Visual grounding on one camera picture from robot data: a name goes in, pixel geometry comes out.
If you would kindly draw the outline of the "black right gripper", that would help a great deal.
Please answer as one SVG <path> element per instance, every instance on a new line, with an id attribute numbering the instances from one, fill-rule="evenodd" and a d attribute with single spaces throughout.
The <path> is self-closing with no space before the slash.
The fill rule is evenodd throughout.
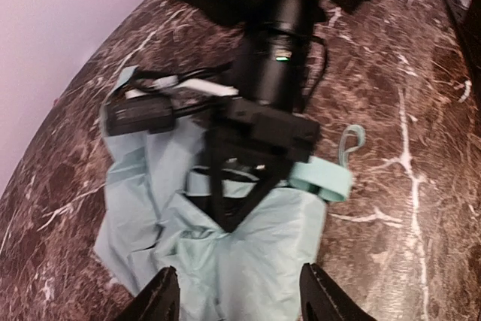
<path id="1" fill-rule="evenodd" d="M 316 121 L 256 104 L 244 98 L 222 98 L 213 109 L 211 125 L 205 135 L 210 200 L 207 214 L 224 231 L 233 232 L 261 200 L 281 180 L 286 180 L 294 162 L 288 156 L 309 156 L 321 138 Z M 224 136 L 231 145 L 224 151 Z M 224 163 L 235 159 L 247 168 L 246 189 L 228 188 Z"/>

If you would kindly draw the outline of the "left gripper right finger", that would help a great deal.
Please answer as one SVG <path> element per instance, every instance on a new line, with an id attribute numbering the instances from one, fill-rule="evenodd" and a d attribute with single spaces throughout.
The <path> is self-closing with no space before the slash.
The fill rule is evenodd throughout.
<path id="1" fill-rule="evenodd" d="M 372 321 L 317 264 L 304 264 L 299 280 L 303 321 Z"/>

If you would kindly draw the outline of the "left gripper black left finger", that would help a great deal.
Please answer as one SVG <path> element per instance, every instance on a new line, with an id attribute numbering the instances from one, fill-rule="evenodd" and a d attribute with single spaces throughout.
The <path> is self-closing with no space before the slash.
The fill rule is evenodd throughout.
<path id="1" fill-rule="evenodd" d="M 178 321 L 180 287 L 174 267 L 165 267 L 141 290 L 115 321 Z"/>

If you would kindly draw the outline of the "black and mint umbrella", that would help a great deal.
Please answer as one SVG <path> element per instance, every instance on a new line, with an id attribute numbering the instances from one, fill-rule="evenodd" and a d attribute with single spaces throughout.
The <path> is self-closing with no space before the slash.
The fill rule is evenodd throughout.
<path id="1" fill-rule="evenodd" d="M 121 71 L 101 107 L 113 164 L 95 252 L 133 300 L 174 267 L 179 320 L 302 318 L 301 269 L 315 264 L 328 203 L 351 190 L 348 149 L 341 147 L 338 163 L 313 154 L 296 163 L 233 232 L 224 231 L 195 204 L 210 194 L 205 135 L 213 103 L 237 94 L 208 82 L 213 73 Z"/>

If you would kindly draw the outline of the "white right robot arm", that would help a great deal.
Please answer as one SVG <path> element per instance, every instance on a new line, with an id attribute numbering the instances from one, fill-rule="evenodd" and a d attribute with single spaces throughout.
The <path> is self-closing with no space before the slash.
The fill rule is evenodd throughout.
<path id="1" fill-rule="evenodd" d="M 302 90 L 325 13 L 319 0 L 181 1 L 221 26 L 245 25 L 228 77 L 237 94 L 213 103 L 205 135 L 210 194 L 195 199 L 232 232 L 316 148 L 320 127 L 302 117 L 310 99 Z M 331 1 L 352 12 L 367 0 Z"/>

